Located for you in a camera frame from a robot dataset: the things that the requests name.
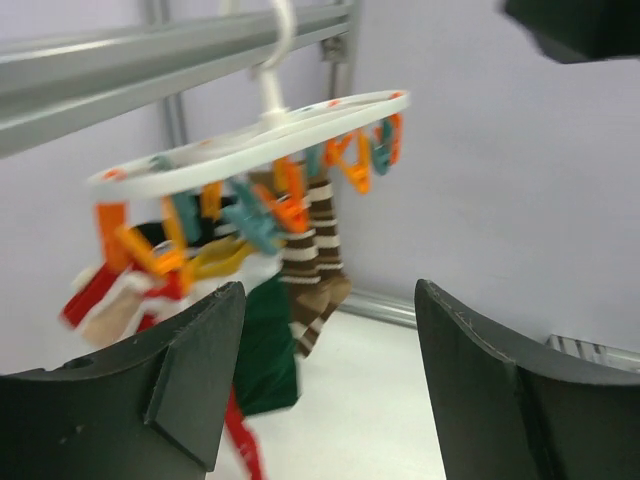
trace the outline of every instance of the white floor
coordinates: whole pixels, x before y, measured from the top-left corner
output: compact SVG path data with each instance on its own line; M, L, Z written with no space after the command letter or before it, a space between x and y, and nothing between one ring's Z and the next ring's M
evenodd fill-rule
M444 480L415 330L343 313L301 362L290 411L254 418L268 480ZM217 480L246 480L226 442Z

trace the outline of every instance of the white wall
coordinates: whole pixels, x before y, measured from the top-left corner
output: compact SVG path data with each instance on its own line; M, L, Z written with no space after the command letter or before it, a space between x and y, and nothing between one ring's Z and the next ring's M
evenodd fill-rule
M413 106L395 170L340 186L356 286L640 350L640 64L556 65L497 0L363 3L356 92Z
M240 4L244 10L269 5ZM178 19L218 10L210 0L174 0L173 8ZM0 0L0 42L139 25L142 12L138 0ZM326 68L315 46L293 53L281 79L291 107L326 97ZM240 72L187 92L185 108L190 137L200 139L254 122L261 105L257 88ZM0 160L0 374L54 368L88 351L57 319L72 279L100 258L84 180L163 149L160 122L158 108L149 106ZM151 207L135 205L133 221L148 218Z

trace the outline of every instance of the blue clothespin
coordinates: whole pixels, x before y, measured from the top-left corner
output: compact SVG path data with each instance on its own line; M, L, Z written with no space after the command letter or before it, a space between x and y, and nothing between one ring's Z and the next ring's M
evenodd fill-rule
M322 164L323 144L314 145L305 148L304 160L307 170L307 178L315 177L320 174L320 165Z
M230 178L227 185L233 190L238 201L235 205L224 207L222 216L238 227L240 233L261 252L267 255L278 253L276 240L280 231L276 221L253 193L250 184Z
M393 124L391 119L382 120L382 135L380 142L370 139L371 161L378 175L386 175L391 167L391 152L393 147Z
M151 169L156 172L166 172L173 170L173 164L164 155L157 155L151 159ZM187 241L189 243L196 242L202 235L202 230L198 221L198 205L195 197L190 193L180 192L171 195L171 200L180 217L182 230Z

